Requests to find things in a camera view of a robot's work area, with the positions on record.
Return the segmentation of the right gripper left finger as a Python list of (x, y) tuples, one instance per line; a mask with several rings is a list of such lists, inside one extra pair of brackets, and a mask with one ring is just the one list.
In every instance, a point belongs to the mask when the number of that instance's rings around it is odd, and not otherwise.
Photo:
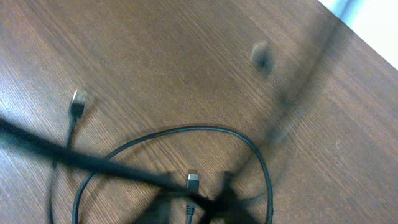
[(150, 205), (135, 218), (133, 224), (169, 224), (172, 200), (185, 196), (182, 192), (161, 188)]

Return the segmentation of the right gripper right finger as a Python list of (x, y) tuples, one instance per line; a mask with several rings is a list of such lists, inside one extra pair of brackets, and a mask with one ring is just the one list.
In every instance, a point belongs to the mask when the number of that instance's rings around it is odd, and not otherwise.
[(223, 173), (222, 191), (200, 218), (200, 224), (209, 224), (214, 219), (226, 224), (255, 224), (258, 221), (243, 207), (231, 186), (233, 174)]

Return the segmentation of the black cable short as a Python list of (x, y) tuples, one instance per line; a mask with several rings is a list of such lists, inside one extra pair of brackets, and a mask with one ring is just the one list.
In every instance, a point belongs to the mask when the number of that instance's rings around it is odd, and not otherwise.
[[(216, 131), (216, 132), (221, 132), (221, 133), (226, 133), (226, 134), (231, 134), (233, 136), (236, 136), (237, 138), (239, 138), (240, 140), (242, 140), (243, 142), (245, 142), (250, 149), (255, 153), (261, 167), (262, 167), (262, 172), (264, 174), (265, 177), (265, 182), (266, 182), (266, 186), (267, 186), (267, 191), (266, 191), (266, 195), (267, 195), (267, 208), (266, 208), (266, 220), (265, 223), (266, 224), (271, 224), (272, 223), (272, 219), (273, 219), (273, 189), (272, 189), (272, 184), (271, 184), (271, 178), (269, 175), (269, 172), (267, 170), (266, 167), (266, 163), (264, 158), (262, 157), (259, 149), (257, 148), (257, 146), (245, 135), (236, 132), (234, 130), (228, 129), (228, 128), (223, 128), (223, 127), (217, 127), (217, 126), (183, 126), (183, 127), (178, 127), (178, 128), (172, 128), (172, 129), (167, 129), (164, 131), (159, 131), (156, 133), (152, 133), (152, 134), (148, 134), (146, 136), (143, 136), (141, 138), (132, 140), (122, 146), (120, 146), (119, 148), (115, 149), (114, 151), (110, 152), (104, 159), (105, 160), (109, 160), (112, 157), (114, 157), (115, 155), (119, 154), (120, 152), (122, 152), (123, 150), (134, 146), (136, 144), (139, 144), (141, 142), (147, 141), (147, 140), (151, 140), (151, 139), (155, 139), (155, 138), (159, 138), (161, 136), (166, 136), (166, 135), (170, 135), (170, 134), (175, 134), (175, 133), (183, 133), (183, 132), (188, 132), (188, 131), (199, 131), (199, 130), (205, 130), (205, 131)], [(90, 174), (88, 174), (86, 176), (86, 178), (83, 180), (83, 182), (80, 185), (80, 188), (78, 189), (78, 192), (76, 193), (75, 196), (75, 200), (73, 203), (73, 210), (72, 210), (72, 223), (78, 223), (78, 212), (79, 212), (79, 207), (80, 207), (80, 200), (81, 197), (83, 195), (83, 192), (86, 188), (86, 186), (88, 185), (89, 181), (91, 180), (91, 178), (94, 176), (95, 172), (92, 172)], [(197, 180), (191, 180), (189, 179), (189, 176), (194, 176), (194, 174), (189, 174), (188, 175), (188, 179), (187, 179), (187, 187), (189, 190), (193, 190), (195, 192), (198, 191), (199, 188), (199, 180), (197, 178)], [(249, 198), (249, 199), (244, 199), (244, 200), (239, 200), (243, 207), (244, 204), (247, 202), (249, 203), (252, 200), (255, 200), (256, 198)], [(186, 206), (186, 223), (192, 223), (192, 217), (195, 213), (195, 206), (199, 206), (197, 205), (195, 202), (193, 202), (192, 200), (188, 200), (187, 201), (187, 206)]]

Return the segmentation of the black cable long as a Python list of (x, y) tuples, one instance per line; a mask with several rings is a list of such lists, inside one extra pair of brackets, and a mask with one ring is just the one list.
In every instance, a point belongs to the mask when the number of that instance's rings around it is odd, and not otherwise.
[(25, 151), (34, 153), (38, 156), (42, 156), (47, 159), (54, 159), (63, 164), (90, 172), (144, 182), (146, 184), (163, 187), (173, 192), (179, 192), (181, 196), (189, 198), (203, 209), (209, 209), (213, 205), (212, 200), (207, 199), (198, 193), (194, 193), (186, 187), (175, 184), (159, 175), (65, 149), (58, 144), (22, 129), (5, 119), (1, 119), (1, 132), (20, 139), (21, 142), (28, 145), (24, 148)]

